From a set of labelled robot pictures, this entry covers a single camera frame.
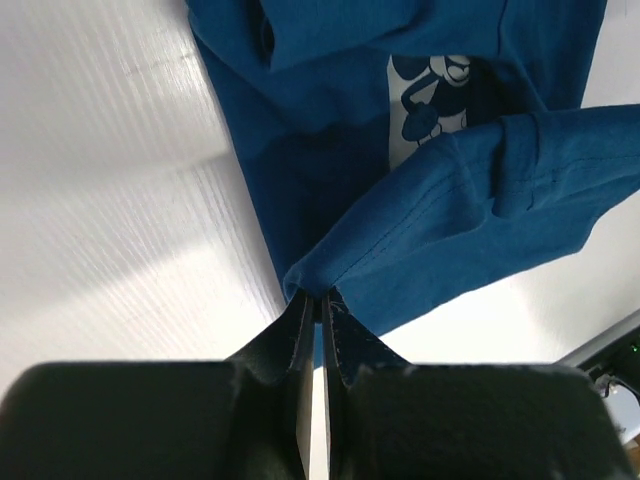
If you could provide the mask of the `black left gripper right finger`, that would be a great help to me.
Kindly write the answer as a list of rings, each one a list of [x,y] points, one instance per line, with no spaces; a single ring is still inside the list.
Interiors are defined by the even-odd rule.
[[[414,364],[322,302],[333,479],[626,479],[590,378],[557,364]]]

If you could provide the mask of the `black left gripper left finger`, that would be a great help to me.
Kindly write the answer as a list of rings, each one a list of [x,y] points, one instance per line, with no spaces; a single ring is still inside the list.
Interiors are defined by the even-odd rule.
[[[51,362],[1,402],[5,479],[304,479],[314,302],[220,361]]]

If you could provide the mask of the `blue t shirt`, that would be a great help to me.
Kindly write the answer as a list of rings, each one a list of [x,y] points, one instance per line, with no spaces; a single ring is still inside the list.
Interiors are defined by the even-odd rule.
[[[602,1],[191,1],[284,295],[378,334],[579,251],[639,188]]]

